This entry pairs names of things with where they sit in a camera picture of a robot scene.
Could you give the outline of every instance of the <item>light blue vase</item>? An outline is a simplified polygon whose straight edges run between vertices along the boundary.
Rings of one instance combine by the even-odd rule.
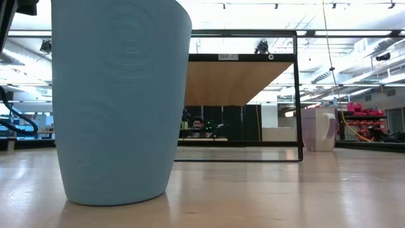
[[[162,194],[177,148],[191,20],[175,0],[53,0],[53,108],[69,200]]]

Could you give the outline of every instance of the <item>wooden ceiling panel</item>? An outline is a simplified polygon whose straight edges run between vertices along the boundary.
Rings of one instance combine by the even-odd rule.
[[[186,106],[244,106],[292,63],[190,61]]]

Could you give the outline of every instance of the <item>label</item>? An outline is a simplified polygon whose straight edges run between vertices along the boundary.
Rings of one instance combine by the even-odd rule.
[[[219,54],[218,60],[220,60],[220,61],[239,60],[239,55],[238,54]]]

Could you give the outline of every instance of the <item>wooden floor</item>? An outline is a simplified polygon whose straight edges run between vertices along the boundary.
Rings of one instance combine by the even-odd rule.
[[[178,156],[188,151],[197,156]],[[159,198],[89,207],[66,200],[54,149],[19,151],[0,155],[0,227],[405,227],[405,155],[337,149],[305,153],[302,163],[178,162]]]

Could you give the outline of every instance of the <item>ceiling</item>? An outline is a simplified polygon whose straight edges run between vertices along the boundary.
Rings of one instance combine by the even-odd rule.
[[[179,0],[178,2],[192,18],[193,29],[325,28],[320,0]],[[328,29],[382,30],[405,28],[405,0],[394,1],[396,6],[392,9],[388,9],[390,0],[334,0],[333,2],[337,3],[334,9],[332,1],[325,2],[327,3],[325,13]],[[51,0],[41,0],[37,6],[37,16],[17,14],[11,30],[51,30]],[[193,38],[190,42],[190,53],[253,54],[254,48],[260,40],[263,39]],[[268,41],[271,53],[292,52],[291,39],[272,38],[265,40]],[[356,43],[360,40],[358,38],[329,39],[332,61],[339,62],[345,56],[350,56],[355,50]],[[32,58],[30,64],[25,66],[0,66],[0,70],[13,70],[14,73],[10,75],[14,75],[14,68],[17,68],[24,73],[23,79],[28,80],[31,77],[31,71],[34,71],[39,65],[47,65],[47,61],[52,59],[51,55],[44,56],[44,53],[39,51],[42,41],[41,38],[9,38],[8,42],[21,47],[22,50],[31,54]],[[314,77],[315,72],[329,65],[327,40],[324,38],[302,38],[298,40],[298,48],[300,81],[311,82],[310,79]],[[370,58],[359,58],[359,60],[362,61],[358,61],[357,67],[354,66],[343,73],[355,77],[370,71],[372,64]],[[41,79],[35,78],[31,82],[41,83]],[[292,67],[281,74],[273,83],[294,83]],[[288,87],[279,87],[275,89],[274,94],[278,96],[288,94],[286,89]],[[305,94],[308,93],[307,89],[302,88],[302,91]]]

